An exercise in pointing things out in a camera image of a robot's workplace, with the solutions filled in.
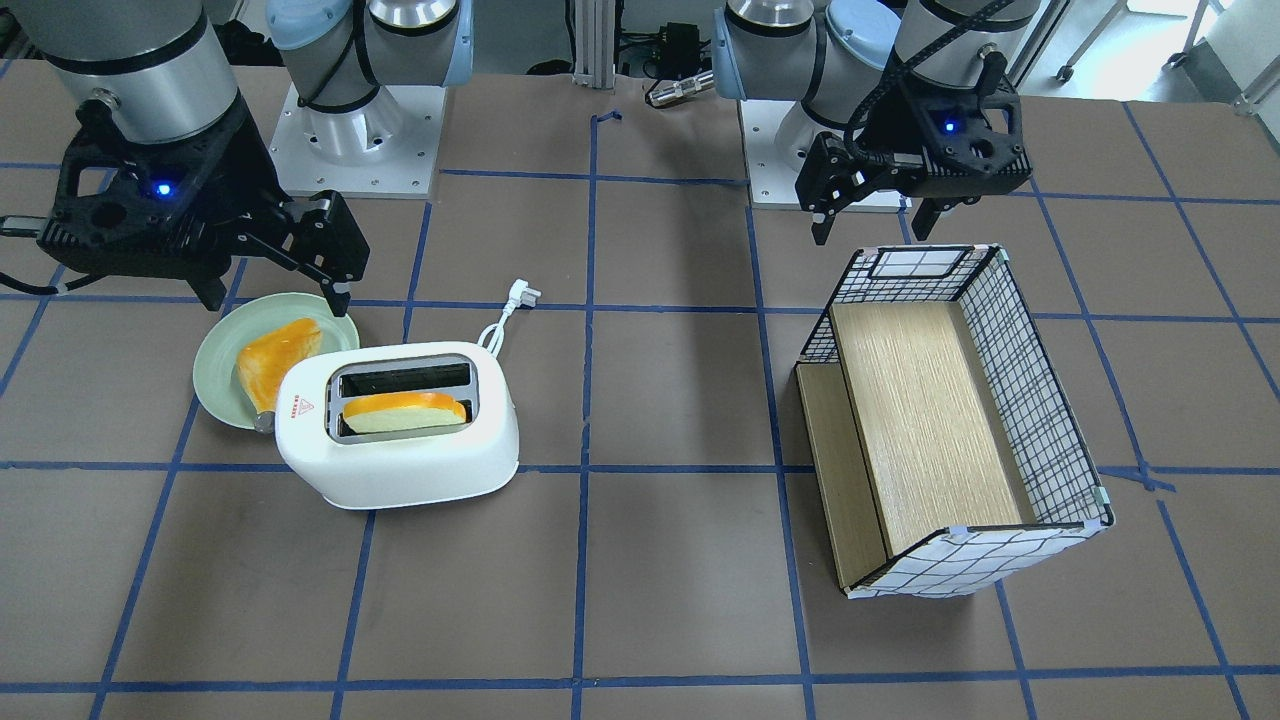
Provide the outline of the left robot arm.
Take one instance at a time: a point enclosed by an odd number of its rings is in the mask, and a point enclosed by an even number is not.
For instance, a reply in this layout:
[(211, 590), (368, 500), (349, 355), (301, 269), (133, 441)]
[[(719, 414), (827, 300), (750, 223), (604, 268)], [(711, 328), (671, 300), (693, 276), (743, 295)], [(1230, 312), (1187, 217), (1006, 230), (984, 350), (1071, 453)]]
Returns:
[(960, 204), (1033, 173), (1006, 51), (1036, 1), (727, 1), (712, 69), (732, 100), (792, 101), (815, 126), (794, 190), (826, 243), (840, 211), (893, 191), (925, 240)]

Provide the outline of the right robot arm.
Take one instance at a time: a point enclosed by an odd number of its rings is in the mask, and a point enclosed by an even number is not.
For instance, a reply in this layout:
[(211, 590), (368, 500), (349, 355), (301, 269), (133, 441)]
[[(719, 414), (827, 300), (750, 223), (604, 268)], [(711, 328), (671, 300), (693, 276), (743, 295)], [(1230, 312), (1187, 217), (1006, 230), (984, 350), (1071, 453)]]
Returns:
[(270, 1), (294, 97), (262, 140), (200, 1), (14, 1), (22, 29), (76, 101), (49, 215), (5, 218), (73, 277), (182, 281), (218, 310), (237, 258), (320, 288), (335, 316), (370, 247), (346, 191), (428, 195), (442, 111), (426, 97), (474, 68), (470, 1)]

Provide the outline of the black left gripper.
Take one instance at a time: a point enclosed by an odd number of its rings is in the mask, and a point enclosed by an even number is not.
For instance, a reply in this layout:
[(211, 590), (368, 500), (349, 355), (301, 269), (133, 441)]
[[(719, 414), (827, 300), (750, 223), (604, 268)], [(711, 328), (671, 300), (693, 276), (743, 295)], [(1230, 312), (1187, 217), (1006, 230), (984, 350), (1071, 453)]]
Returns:
[(812, 141), (795, 181), (812, 237), (826, 245), (835, 215), (878, 190), (922, 199), (911, 232), (925, 242), (956, 202), (1023, 186), (1033, 167), (1020, 99), (1001, 61), (983, 63), (970, 88), (905, 76), (873, 106), (861, 149), (831, 131)]

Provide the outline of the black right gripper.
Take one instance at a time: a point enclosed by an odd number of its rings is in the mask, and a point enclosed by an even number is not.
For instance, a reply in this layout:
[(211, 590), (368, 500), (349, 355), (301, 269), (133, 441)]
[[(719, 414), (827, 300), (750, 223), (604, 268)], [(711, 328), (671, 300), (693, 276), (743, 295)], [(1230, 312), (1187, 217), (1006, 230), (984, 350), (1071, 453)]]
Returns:
[(166, 143), (128, 141), (99, 99), (76, 114), (37, 238), (50, 258), (86, 275), (183, 281), (214, 313), (229, 297), (232, 259), (266, 258), (319, 283), (332, 315), (347, 315), (369, 242), (334, 190), (288, 202), (242, 95), (209, 128)]

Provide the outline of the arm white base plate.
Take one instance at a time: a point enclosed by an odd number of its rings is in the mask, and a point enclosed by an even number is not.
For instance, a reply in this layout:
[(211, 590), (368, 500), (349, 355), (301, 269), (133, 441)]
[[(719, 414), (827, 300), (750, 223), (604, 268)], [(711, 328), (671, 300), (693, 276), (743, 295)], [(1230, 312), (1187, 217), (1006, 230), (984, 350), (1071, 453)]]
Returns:
[(429, 199), (448, 92), (388, 86), (342, 114), (301, 108), (291, 88), (269, 145), (282, 188), (303, 197), (334, 190), (347, 199)]
[(751, 205), (797, 210), (794, 186), (812, 141), (824, 127), (805, 113), (800, 101), (742, 100), (739, 119)]

